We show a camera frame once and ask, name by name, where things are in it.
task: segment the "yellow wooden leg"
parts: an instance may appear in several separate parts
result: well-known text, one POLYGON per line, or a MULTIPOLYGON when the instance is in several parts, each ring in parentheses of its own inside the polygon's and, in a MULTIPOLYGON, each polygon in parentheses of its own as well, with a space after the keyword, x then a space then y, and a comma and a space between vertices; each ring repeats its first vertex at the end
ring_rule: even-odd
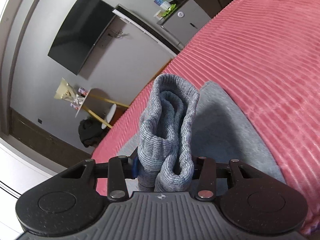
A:
POLYGON ((93 111, 91 111, 89 108, 87 108, 86 106, 82 106, 82 109, 86 112, 88 112, 89 114, 91 114, 95 119, 97 119, 99 122, 105 124, 107 127, 112 128, 112 125, 109 124, 108 122, 106 122, 105 120, 103 120, 100 116, 98 116, 97 114, 95 114, 93 111))
POLYGON ((116 101, 113 101, 113 100, 110 100, 110 99, 107 99, 107 98, 99 97, 99 96, 96 96, 96 95, 93 95, 93 94, 90 94, 90 93, 89 93, 88 96, 93 97, 93 98, 97 98, 97 99, 102 100, 102 101, 106 101, 108 103, 116 104, 118 106, 123 106, 123 107, 126 107, 126 108, 130 107, 129 105, 125 105, 123 103, 119 103, 119 102, 116 102, 116 101))

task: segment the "television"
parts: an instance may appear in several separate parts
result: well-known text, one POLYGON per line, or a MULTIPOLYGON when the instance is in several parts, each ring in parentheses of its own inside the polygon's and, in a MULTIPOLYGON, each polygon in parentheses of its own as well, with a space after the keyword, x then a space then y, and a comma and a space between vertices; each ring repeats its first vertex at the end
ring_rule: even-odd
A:
POLYGON ((63 21, 48 56, 77 75, 116 16, 113 9, 102 0, 77 0, 63 21))

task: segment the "striped knit fabric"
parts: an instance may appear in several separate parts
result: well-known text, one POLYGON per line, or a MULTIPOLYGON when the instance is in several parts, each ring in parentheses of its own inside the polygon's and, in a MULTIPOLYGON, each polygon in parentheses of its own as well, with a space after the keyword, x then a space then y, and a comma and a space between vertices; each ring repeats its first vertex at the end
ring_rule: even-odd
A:
MULTIPOLYGON (((252 122, 287 184, 309 211, 302 233, 320 224, 320 0, 234 0, 164 70, 198 89, 217 82, 252 122)), ((93 154, 107 162, 138 130, 152 84, 93 154)), ((97 190, 106 193, 105 180, 97 190)))

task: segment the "gray garment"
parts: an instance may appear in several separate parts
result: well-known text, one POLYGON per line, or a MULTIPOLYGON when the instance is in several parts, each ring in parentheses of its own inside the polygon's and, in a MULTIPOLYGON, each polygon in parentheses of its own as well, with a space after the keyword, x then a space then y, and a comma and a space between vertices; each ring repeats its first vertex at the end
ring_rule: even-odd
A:
POLYGON ((159 75, 140 117, 138 187, 141 191, 185 191, 192 180, 191 126, 198 90, 173 74, 159 75), (181 172, 173 172, 178 161, 181 172))
MULTIPOLYGON (((138 138, 137 133, 118 155, 130 155, 138 146, 138 138)), ((193 156, 211 157, 220 163, 239 159, 284 182, 279 166, 254 127, 229 95, 212 81, 200 89, 190 144, 193 156)), ((134 191, 137 182, 131 180, 127 185, 134 191)), ((218 179, 217 194, 226 190, 226 181, 218 179)))

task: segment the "pink corduroy bedspread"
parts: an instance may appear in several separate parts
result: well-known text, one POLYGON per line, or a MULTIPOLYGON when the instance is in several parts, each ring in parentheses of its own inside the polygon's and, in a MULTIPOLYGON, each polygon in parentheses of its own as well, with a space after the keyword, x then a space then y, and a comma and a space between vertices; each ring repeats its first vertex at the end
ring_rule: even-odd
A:
MULTIPOLYGON (((238 104, 309 211, 320 221, 320 0, 234 0, 164 70, 198 89, 217 82, 238 104)), ((150 83, 99 144, 107 162, 138 130, 150 83)), ((100 179, 100 194, 106 181, 100 179)))

